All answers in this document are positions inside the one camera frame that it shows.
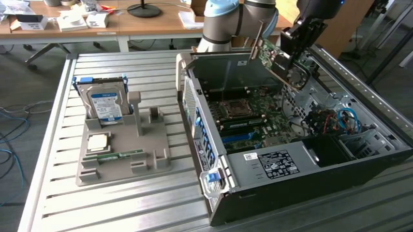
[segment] floor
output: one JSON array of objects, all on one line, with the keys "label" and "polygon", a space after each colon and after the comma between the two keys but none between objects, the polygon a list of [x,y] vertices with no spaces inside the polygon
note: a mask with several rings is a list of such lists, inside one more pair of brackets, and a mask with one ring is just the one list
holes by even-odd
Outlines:
[{"label": "floor", "polygon": [[[367,19],[364,21],[357,31],[359,34],[365,34],[365,31],[368,30],[372,23],[372,19]],[[352,69],[353,72],[357,72],[359,67],[364,66],[365,74],[371,75],[375,68],[389,54],[392,48],[405,33],[405,29],[400,29],[397,31],[395,37],[389,40],[385,47],[380,51],[376,51],[376,57],[371,58],[368,55],[364,56],[364,52],[361,52],[363,58],[360,60],[344,61],[349,69]],[[142,42],[135,41],[134,43],[142,48],[150,48],[153,40]],[[95,48],[93,43],[69,44],[67,48],[75,53],[119,52],[117,42],[102,42],[101,44],[103,49]],[[174,44],[179,49],[186,49],[197,45],[197,42],[194,39],[182,39],[175,40]],[[39,50],[42,45],[34,45],[34,48]],[[150,49],[167,50],[169,40],[157,40]],[[377,88],[379,93],[388,99],[396,109],[399,109],[411,120],[413,119],[413,107],[411,101],[413,98],[413,82],[411,81],[411,75],[413,73],[413,62],[408,65],[407,68],[400,68],[399,66],[396,67],[396,64],[399,64],[399,62],[404,59],[412,50],[413,41],[409,42],[404,50],[400,52],[399,56],[395,58],[393,62],[383,72],[379,81],[375,83],[375,87]],[[0,56],[0,78],[3,81],[0,85],[0,106],[3,107],[14,104],[30,104],[43,100],[53,100],[55,97],[66,55],[62,50],[55,48],[51,52],[47,53],[46,56],[34,62],[34,64],[39,66],[39,70],[32,72],[27,70],[26,64],[23,62],[23,60],[28,58],[32,53],[34,52],[26,51],[22,45],[16,45],[10,54]],[[349,59],[348,56],[343,56],[341,58],[345,60]],[[43,105],[39,110],[47,107],[50,107],[50,105]],[[24,114],[14,114],[14,116],[26,117]],[[22,168],[28,180],[31,180],[35,171],[43,134],[48,122],[48,113],[32,115],[30,122],[31,126],[28,131],[11,142],[16,154],[19,155]],[[0,116],[0,132],[7,133],[19,123],[20,121],[10,120]],[[0,144],[0,148],[7,149],[6,144]],[[0,168],[3,173],[6,166],[2,165]],[[4,199],[8,199],[10,196],[20,191],[22,182],[16,167],[12,169],[11,173],[4,177],[4,179],[0,180],[0,186],[0,201],[4,201]],[[27,192],[28,187],[26,185],[23,193],[11,201],[12,203],[18,204],[0,207],[2,232],[15,232],[18,230]]]}]

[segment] desk lamp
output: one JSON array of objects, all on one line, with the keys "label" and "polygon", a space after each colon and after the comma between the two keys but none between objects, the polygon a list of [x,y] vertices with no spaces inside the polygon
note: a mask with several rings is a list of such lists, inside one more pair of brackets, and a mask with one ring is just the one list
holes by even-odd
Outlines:
[{"label": "desk lamp", "polygon": [[157,6],[145,4],[145,0],[141,0],[141,4],[135,4],[127,8],[131,15],[139,18],[153,18],[161,15],[162,11]]}]

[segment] blue cable on floor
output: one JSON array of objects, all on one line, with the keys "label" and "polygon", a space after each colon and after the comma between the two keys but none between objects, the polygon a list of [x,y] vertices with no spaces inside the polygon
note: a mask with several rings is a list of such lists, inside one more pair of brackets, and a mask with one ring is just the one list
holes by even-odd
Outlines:
[{"label": "blue cable on floor", "polygon": [[22,187],[20,187],[20,192],[18,194],[15,194],[10,199],[7,199],[3,203],[0,203],[0,207],[8,203],[11,200],[14,200],[22,193],[23,193],[23,189],[24,189],[24,177],[23,177],[23,170],[22,170],[22,164],[20,164],[20,160],[18,158],[18,156],[6,149],[0,149],[0,151],[7,152],[8,154],[11,154],[14,156],[14,159],[16,160],[18,163],[18,167],[19,167],[19,171],[20,171],[20,177],[22,177]]},{"label": "blue cable on floor", "polygon": [[8,141],[12,141],[14,139],[16,139],[20,135],[23,135],[23,133],[28,130],[28,126],[30,126],[30,122],[26,118],[22,118],[22,117],[12,117],[7,114],[4,114],[2,111],[0,111],[0,115],[3,115],[4,117],[10,118],[10,119],[15,119],[15,120],[23,120],[26,122],[26,127],[23,129],[23,131],[11,139],[8,140],[0,140],[0,144],[8,142]]}]

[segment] red cable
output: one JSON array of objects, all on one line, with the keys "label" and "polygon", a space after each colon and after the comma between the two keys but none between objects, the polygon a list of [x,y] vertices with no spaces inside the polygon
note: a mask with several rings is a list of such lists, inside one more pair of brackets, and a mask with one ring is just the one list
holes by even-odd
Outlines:
[{"label": "red cable", "polygon": [[328,122],[329,122],[329,118],[332,117],[333,115],[328,115],[328,118],[325,119],[325,124],[324,124],[324,134],[328,132]]}]

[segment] blue cable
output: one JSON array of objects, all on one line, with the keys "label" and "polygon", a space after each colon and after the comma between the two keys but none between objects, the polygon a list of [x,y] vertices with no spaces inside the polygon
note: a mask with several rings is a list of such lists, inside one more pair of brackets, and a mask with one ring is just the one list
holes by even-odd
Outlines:
[{"label": "blue cable", "polygon": [[277,25],[277,22],[278,22],[278,9],[276,8],[276,13],[274,13],[272,22],[269,23],[269,26],[266,26],[266,29],[264,30],[262,37],[265,39],[272,35],[274,28],[276,28],[276,25]]},{"label": "blue cable", "polygon": [[357,132],[360,132],[360,123],[359,123],[359,119],[357,119],[357,114],[356,114],[355,110],[352,110],[351,108],[341,108],[339,110],[339,112],[337,112],[337,119],[339,119],[340,126],[344,129],[347,129],[347,127],[345,127],[345,125],[344,125],[344,123],[341,121],[341,114],[340,114],[341,111],[348,111],[348,112],[351,112],[353,114],[355,121],[356,121]]},{"label": "blue cable", "polygon": [[16,160],[18,163],[18,167],[19,167],[19,171],[20,171],[20,177],[22,177],[22,187],[20,187],[20,192],[18,194],[15,194],[10,199],[7,199],[3,203],[0,203],[0,207],[4,206],[6,203],[8,203],[11,200],[14,200],[22,193],[23,193],[23,189],[24,189],[24,178],[23,178],[23,170],[22,170],[22,164],[20,164],[20,160],[18,158],[18,156],[6,149],[0,149],[0,151],[10,153],[11,155],[14,155],[14,158]]},{"label": "blue cable", "polygon": [[11,139],[8,140],[0,140],[0,144],[12,141],[14,139],[16,139],[20,135],[23,135],[23,133],[28,130],[28,126],[30,126],[30,122],[26,118],[23,117],[12,117],[10,115],[6,115],[2,111],[0,111],[0,115],[3,115],[4,117],[10,118],[10,119],[15,119],[15,120],[23,120],[26,122],[26,127],[23,129],[23,131]]}]

